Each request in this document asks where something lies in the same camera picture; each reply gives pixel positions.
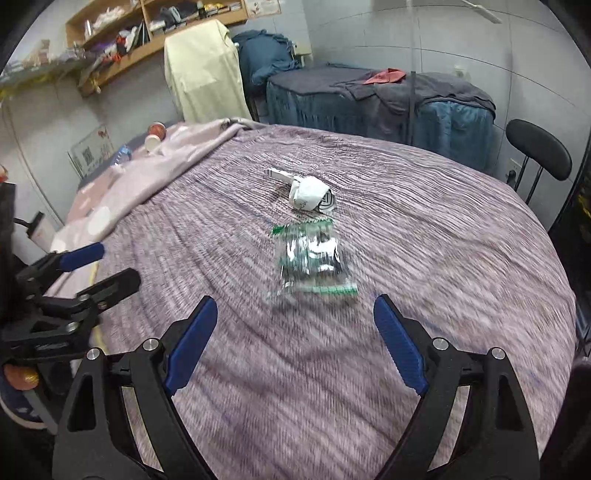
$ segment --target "black chair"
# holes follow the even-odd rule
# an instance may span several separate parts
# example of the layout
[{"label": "black chair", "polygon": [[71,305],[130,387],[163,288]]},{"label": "black chair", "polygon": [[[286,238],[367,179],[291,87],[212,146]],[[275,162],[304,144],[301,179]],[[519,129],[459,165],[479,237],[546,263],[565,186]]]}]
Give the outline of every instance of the black chair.
[{"label": "black chair", "polygon": [[[505,135],[509,143],[525,155],[519,176],[513,185],[515,191],[519,188],[527,161],[532,158],[540,166],[525,201],[526,203],[530,202],[544,169],[556,180],[563,181],[569,178],[573,169],[573,161],[568,150],[554,135],[525,120],[511,120],[507,124]],[[512,179],[514,179],[514,175],[513,178],[509,176],[509,184],[511,184]]]}]

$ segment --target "purple blanket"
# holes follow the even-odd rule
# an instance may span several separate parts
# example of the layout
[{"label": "purple blanket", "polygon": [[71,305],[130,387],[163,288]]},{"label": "purple blanket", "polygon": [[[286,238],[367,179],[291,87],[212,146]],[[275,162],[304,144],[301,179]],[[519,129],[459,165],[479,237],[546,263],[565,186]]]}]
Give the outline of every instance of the purple blanket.
[{"label": "purple blanket", "polygon": [[[266,300],[272,226],[313,216],[291,210],[271,166],[331,185],[357,299]],[[217,301],[217,328],[174,402],[220,480],[375,477],[418,402],[373,322],[382,293],[459,349],[503,347],[540,451],[552,431],[573,359],[574,294],[532,211],[460,164],[303,128],[242,131],[137,206],[105,247],[98,280],[126,267],[142,276],[139,293],[104,315],[111,352],[162,335],[205,294]],[[466,396],[434,465],[451,454]],[[130,416],[155,465],[133,407]]]}]

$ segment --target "bed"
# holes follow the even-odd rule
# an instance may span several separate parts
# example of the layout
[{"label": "bed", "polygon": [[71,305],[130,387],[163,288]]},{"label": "bed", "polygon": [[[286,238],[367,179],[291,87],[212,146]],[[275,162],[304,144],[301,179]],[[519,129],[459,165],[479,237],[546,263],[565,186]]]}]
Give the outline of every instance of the bed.
[{"label": "bed", "polygon": [[270,77],[272,124],[409,144],[486,171],[496,108],[471,83],[444,73],[419,73],[413,138],[408,141],[410,82],[364,85],[375,70],[328,65]]},{"label": "bed", "polygon": [[[575,299],[544,228],[511,188],[418,148],[351,135],[236,121],[169,131],[162,151],[138,149],[57,239],[64,248],[103,239],[97,280],[126,267],[141,274],[139,293],[103,315],[109,352],[160,336],[203,295],[217,301],[217,328],[174,403],[220,480],[376,476],[418,402],[373,323],[382,293],[459,349],[503,347],[543,451],[569,379]],[[272,226],[318,216],[291,210],[269,166],[331,185],[356,299],[268,301]],[[97,228],[99,212],[121,205],[146,172],[158,177],[151,192],[138,188]],[[61,279],[54,293],[73,295],[88,273]],[[460,389],[433,466],[452,451],[465,400]],[[157,466],[128,408],[142,457]]]}]

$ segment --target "red cloth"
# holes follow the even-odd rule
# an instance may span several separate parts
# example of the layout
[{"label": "red cloth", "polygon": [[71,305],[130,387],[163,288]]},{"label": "red cloth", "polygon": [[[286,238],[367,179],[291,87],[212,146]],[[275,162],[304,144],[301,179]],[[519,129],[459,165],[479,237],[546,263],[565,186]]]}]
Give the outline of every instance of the red cloth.
[{"label": "red cloth", "polygon": [[398,69],[388,69],[379,72],[377,75],[366,80],[363,84],[370,85],[371,83],[396,83],[406,77],[406,72]]}]

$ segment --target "white crumpled paper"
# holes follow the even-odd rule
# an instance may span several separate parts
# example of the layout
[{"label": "white crumpled paper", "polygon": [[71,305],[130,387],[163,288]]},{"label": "white crumpled paper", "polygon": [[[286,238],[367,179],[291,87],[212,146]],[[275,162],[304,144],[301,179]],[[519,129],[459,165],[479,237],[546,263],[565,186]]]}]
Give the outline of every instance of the white crumpled paper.
[{"label": "white crumpled paper", "polygon": [[330,187],[316,177],[300,177],[277,168],[268,168],[265,172],[272,179],[291,185],[290,204],[296,210],[311,212],[318,207],[320,213],[329,213],[336,207]]}]

